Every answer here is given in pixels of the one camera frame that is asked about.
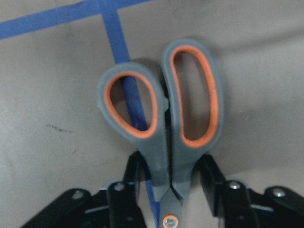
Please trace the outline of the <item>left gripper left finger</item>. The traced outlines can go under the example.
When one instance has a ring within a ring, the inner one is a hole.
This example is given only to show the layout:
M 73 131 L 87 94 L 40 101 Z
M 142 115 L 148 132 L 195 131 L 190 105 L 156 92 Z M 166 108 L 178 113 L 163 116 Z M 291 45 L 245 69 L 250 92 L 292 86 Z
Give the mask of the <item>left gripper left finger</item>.
M 140 156 L 128 158 L 123 179 L 91 194 L 85 189 L 63 192 L 27 221 L 25 228 L 145 228 L 138 205 Z

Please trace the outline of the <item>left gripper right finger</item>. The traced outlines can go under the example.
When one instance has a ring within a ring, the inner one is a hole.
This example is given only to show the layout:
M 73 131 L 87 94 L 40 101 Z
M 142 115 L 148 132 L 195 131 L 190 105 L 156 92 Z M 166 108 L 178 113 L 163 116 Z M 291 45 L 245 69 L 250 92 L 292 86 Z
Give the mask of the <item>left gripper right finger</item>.
M 284 186 L 259 194 L 237 180 L 227 180 L 211 155 L 197 162 L 212 216 L 220 228 L 302 228 L 304 198 Z

